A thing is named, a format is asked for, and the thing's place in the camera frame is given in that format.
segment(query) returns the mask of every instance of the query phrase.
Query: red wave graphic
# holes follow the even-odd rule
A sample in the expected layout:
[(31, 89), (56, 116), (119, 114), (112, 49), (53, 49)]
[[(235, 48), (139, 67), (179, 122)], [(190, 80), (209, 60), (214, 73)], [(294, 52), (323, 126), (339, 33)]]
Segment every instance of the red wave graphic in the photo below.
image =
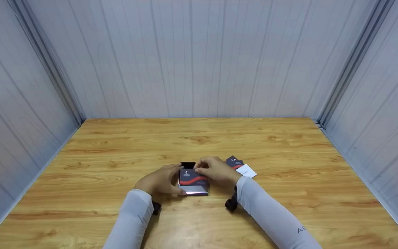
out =
[(194, 177), (193, 179), (191, 179), (189, 181), (179, 181), (179, 184), (189, 185), (189, 184), (192, 184), (195, 181), (199, 181), (199, 180), (207, 180), (207, 177), (205, 177), (205, 176), (196, 176), (196, 177)]

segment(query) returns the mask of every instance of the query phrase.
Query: person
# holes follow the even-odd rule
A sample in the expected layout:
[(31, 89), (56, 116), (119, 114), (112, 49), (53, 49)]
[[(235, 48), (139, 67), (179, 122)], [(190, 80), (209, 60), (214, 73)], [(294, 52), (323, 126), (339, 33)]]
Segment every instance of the person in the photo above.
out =
[[(151, 198), (156, 193), (185, 195), (171, 180), (181, 164), (164, 165), (141, 178), (128, 192), (104, 249), (139, 249), (153, 213)], [(237, 202), (250, 214), (280, 249), (321, 249), (322, 247), (284, 206), (253, 179), (242, 176), (219, 157), (203, 157), (194, 170), (217, 182), (237, 186)]]

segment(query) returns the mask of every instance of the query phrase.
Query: white card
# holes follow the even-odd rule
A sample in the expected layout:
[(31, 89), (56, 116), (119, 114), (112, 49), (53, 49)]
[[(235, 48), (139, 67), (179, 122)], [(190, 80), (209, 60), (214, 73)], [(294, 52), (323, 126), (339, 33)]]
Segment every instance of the white card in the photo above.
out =
[(244, 164), (243, 166), (236, 169), (236, 171), (241, 173), (243, 176), (247, 176), (249, 178), (253, 178), (257, 175), (257, 173), (254, 172), (254, 170), (251, 169), (250, 166), (248, 166), (248, 164)]

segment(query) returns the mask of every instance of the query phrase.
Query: white wall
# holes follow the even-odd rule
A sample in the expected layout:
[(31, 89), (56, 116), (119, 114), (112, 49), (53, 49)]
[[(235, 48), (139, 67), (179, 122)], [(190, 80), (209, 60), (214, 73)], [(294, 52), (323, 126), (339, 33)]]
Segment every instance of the white wall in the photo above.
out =
[(398, 1), (341, 98), (326, 132), (398, 221)]
[(6, 0), (0, 0), (0, 218), (77, 128)]
[(317, 118), (375, 0), (29, 0), (87, 118)]

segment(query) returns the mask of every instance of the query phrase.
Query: box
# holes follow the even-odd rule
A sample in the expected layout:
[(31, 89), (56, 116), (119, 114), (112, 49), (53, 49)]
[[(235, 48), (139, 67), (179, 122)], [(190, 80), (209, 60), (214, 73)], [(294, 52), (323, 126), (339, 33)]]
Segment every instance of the box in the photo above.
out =
[(179, 188), (187, 195), (208, 195), (208, 178), (193, 170), (195, 162), (181, 162), (183, 169), (179, 171)]

